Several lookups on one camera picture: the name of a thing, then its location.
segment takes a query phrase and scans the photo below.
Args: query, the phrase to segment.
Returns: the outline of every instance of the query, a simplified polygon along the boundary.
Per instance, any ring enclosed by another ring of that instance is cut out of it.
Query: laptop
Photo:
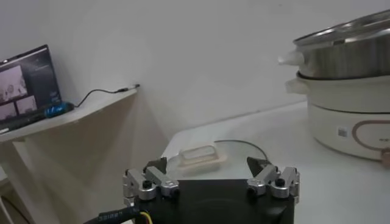
[[[44,119],[61,102],[47,45],[0,62],[0,134]]]

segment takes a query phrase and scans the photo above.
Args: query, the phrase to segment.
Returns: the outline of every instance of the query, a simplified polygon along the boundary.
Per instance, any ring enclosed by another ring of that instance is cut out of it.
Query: white wall
[[[116,156],[132,150],[131,163],[114,164],[117,175],[158,156],[179,130],[301,100],[284,90],[296,69],[276,63],[292,40],[389,7],[386,0],[3,0],[0,58],[47,43],[72,102],[92,88],[140,83],[126,118],[134,122],[125,121],[134,125],[133,141],[115,144]],[[99,184],[81,188],[98,194],[111,186]]]

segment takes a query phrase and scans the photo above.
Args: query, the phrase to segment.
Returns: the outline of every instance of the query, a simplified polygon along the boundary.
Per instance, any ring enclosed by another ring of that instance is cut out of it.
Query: tabletop
[[[310,135],[305,102],[181,131],[163,156],[218,139],[250,141],[275,165],[298,169],[296,223],[388,223],[390,170],[320,145]]]

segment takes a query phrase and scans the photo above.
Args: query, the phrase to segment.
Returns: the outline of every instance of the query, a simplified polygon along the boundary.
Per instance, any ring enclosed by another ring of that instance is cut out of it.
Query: black cable
[[[7,202],[11,207],[13,207],[14,210],[19,213],[19,215],[24,219],[24,221],[26,221],[27,224],[31,224],[31,222],[26,218],[26,216],[24,216],[24,214],[18,209],[18,207],[16,207],[8,198],[1,196],[1,199]]]
[[[140,84],[136,84],[131,88],[121,88],[121,89],[118,89],[116,91],[108,91],[105,89],[92,89],[89,93],[87,93],[87,95],[85,95],[85,97],[81,100],[81,102],[79,104],[75,105],[74,107],[80,107],[84,103],[84,101],[88,98],[88,96],[93,92],[103,92],[103,93],[116,94],[116,93],[127,92],[127,91],[132,90],[132,89],[137,89],[138,87],[140,87]]]
[[[247,145],[251,145],[251,146],[255,147],[256,149],[258,149],[259,151],[261,151],[262,154],[264,155],[266,161],[269,162],[268,156],[267,156],[267,154],[264,152],[264,150],[261,149],[259,146],[257,146],[257,145],[255,145],[255,144],[251,143],[251,142],[247,142],[247,141],[244,141],[244,140],[236,140],[236,139],[224,139],[224,140],[217,140],[217,141],[215,141],[215,142],[240,142],[240,143],[244,143],[244,144],[247,144]]]

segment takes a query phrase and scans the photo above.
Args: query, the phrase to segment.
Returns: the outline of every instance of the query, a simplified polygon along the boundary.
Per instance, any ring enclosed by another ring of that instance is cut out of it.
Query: white table
[[[47,193],[32,174],[28,164],[26,164],[28,162],[23,160],[23,157],[19,154],[17,146],[25,147],[25,139],[29,136],[78,122],[135,93],[136,90],[133,89],[128,92],[109,95],[99,101],[85,102],[83,106],[69,113],[0,135],[0,165],[35,223],[59,224],[60,222],[49,202]]]
[[[380,163],[339,153],[310,135],[306,103],[297,103],[177,133],[163,156],[217,139],[260,146],[277,166],[301,174],[295,223],[388,224],[390,170]]]

